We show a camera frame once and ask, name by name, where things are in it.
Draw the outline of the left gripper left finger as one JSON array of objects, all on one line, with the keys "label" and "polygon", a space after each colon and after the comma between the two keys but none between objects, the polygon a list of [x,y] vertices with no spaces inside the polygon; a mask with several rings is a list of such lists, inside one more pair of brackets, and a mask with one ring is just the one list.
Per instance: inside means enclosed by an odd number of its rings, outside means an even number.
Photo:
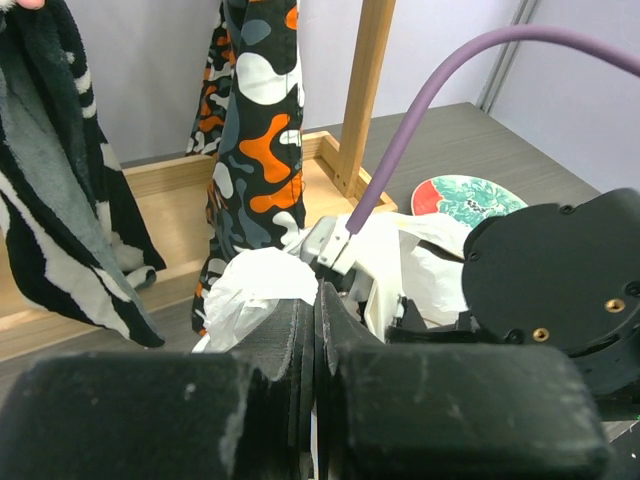
[{"label": "left gripper left finger", "polygon": [[1,411],[5,479],[304,479],[312,308],[281,301],[225,353],[35,363]]}]

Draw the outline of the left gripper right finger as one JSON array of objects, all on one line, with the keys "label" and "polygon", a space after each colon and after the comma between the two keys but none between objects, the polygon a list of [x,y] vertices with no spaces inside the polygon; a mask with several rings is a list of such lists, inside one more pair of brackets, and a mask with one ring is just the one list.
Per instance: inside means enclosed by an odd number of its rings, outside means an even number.
[{"label": "left gripper right finger", "polygon": [[599,479],[611,458],[573,363],[547,347],[385,344],[322,284],[322,479]]}]

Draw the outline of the white plastic bag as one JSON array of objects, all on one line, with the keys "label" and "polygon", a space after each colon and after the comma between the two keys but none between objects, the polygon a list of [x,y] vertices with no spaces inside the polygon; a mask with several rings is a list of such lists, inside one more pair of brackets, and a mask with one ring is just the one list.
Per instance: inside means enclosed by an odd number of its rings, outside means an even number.
[{"label": "white plastic bag", "polygon": [[[403,300],[418,307],[420,325],[450,325],[466,310],[462,294],[462,262],[417,260],[413,249],[442,231],[427,216],[399,214]],[[285,300],[314,304],[319,281],[311,265],[300,258],[307,229],[283,249],[248,250],[237,255],[204,297],[203,338],[197,353],[230,350]]]}]

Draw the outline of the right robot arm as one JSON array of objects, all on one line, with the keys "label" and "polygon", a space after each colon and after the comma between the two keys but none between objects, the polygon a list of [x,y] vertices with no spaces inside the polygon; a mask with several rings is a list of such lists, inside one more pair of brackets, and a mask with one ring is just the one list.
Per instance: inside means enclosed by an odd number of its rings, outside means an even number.
[{"label": "right robot arm", "polygon": [[594,396],[639,385],[639,193],[539,204],[482,221],[464,243],[466,309],[452,326],[392,326],[390,343],[554,347]]}]

